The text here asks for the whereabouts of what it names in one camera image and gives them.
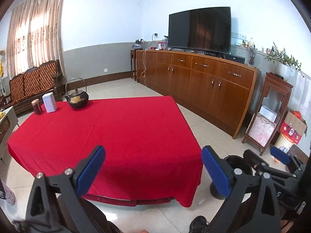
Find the wall socket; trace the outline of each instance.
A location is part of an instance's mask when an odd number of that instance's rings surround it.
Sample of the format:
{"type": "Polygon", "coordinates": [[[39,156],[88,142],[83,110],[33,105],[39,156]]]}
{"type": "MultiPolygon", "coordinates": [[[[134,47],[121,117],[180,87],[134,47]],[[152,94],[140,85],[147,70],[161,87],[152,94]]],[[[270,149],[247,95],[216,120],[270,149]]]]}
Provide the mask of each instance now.
{"type": "Polygon", "coordinates": [[[241,40],[246,40],[246,35],[237,33],[237,32],[231,32],[231,37],[236,38],[236,39],[241,39],[241,40]]]}

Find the blue gripper pad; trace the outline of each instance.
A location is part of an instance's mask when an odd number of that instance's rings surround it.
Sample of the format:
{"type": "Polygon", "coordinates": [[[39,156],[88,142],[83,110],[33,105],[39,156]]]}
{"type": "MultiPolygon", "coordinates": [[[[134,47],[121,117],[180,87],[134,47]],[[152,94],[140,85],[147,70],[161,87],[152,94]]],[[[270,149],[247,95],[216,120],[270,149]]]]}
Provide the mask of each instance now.
{"type": "Polygon", "coordinates": [[[282,152],[280,149],[276,148],[275,146],[273,146],[270,149],[270,153],[273,157],[276,157],[284,165],[287,165],[290,163],[290,157],[285,152],[282,152]]]}
{"type": "Polygon", "coordinates": [[[220,159],[209,145],[203,147],[201,156],[218,193],[228,198],[233,181],[231,166],[225,160],[220,159]]]}
{"type": "Polygon", "coordinates": [[[78,197],[86,194],[95,180],[102,164],[105,161],[106,152],[104,147],[96,146],[90,155],[82,159],[75,167],[73,184],[78,197]]]}

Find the small box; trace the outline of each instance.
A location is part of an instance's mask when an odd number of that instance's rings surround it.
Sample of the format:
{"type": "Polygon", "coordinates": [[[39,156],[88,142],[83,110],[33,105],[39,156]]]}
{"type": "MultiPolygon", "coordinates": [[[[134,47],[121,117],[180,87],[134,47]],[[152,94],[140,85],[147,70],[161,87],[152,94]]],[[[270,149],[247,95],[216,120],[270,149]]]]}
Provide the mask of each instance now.
{"type": "Polygon", "coordinates": [[[298,144],[306,128],[307,125],[288,111],[280,131],[293,143],[298,144]]]}
{"type": "Polygon", "coordinates": [[[275,122],[277,114],[276,112],[269,109],[267,106],[262,105],[259,113],[262,114],[267,119],[269,119],[270,121],[275,122]]]}
{"type": "Polygon", "coordinates": [[[42,96],[42,99],[43,99],[43,102],[44,102],[44,106],[45,106],[46,112],[48,112],[48,113],[54,112],[57,109],[53,92],[44,94],[42,96]]]}

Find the white wall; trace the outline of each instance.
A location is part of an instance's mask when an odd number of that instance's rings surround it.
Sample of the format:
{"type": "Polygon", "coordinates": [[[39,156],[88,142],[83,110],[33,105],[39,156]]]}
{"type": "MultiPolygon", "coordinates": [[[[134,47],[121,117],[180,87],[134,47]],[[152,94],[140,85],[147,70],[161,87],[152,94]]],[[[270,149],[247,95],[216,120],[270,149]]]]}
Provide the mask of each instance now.
{"type": "MultiPolygon", "coordinates": [[[[12,10],[8,10],[0,21],[0,50],[5,49],[7,53],[7,34],[9,32],[12,10]]],[[[7,55],[2,57],[2,66],[4,70],[3,78],[7,76],[7,55]]]]}
{"type": "Polygon", "coordinates": [[[64,0],[63,50],[141,37],[142,0],[64,0]]]}
{"type": "Polygon", "coordinates": [[[311,34],[290,0],[144,0],[142,35],[151,40],[168,34],[169,14],[205,7],[230,6],[232,32],[253,38],[257,48],[271,48],[273,42],[302,63],[311,75],[311,34]]]}

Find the wooden sofa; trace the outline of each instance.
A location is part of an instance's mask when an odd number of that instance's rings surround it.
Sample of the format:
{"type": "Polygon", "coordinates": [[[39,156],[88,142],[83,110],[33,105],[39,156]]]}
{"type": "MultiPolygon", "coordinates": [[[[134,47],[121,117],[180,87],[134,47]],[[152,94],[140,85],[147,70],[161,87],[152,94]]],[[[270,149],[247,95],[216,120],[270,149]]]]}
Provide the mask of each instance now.
{"type": "Polygon", "coordinates": [[[3,97],[1,103],[4,108],[13,106],[15,113],[19,114],[31,109],[31,102],[34,99],[38,98],[42,103],[42,96],[48,92],[53,92],[55,101],[61,101],[63,87],[60,82],[62,77],[59,60],[51,60],[39,67],[32,67],[10,80],[10,94],[3,97]]]}

